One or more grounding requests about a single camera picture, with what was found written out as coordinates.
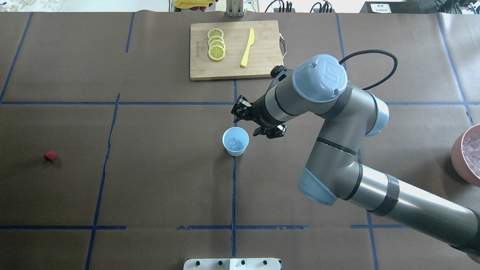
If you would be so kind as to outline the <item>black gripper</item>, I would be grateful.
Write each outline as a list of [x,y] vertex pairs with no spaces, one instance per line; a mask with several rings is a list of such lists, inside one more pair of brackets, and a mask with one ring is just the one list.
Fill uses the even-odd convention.
[[283,137],[287,131],[287,126],[284,124],[278,126],[271,126],[269,123],[270,115],[266,110],[265,99],[257,99],[254,102],[249,102],[244,96],[238,96],[231,114],[234,116],[234,121],[253,121],[259,125],[253,132],[253,136],[266,136],[272,140],[274,138]]

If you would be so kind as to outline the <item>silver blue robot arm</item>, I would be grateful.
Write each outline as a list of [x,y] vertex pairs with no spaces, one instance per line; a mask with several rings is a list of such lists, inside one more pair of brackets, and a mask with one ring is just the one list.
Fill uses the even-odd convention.
[[479,262],[479,213],[377,171],[358,161],[365,137],[389,121],[387,104],[347,78],[343,61],[316,55],[295,69],[275,66],[272,82],[259,99],[239,96],[234,121],[258,125],[253,135],[283,137],[286,122],[305,113],[324,120],[302,169],[298,189],[331,206],[349,201],[417,232],[433,237]]

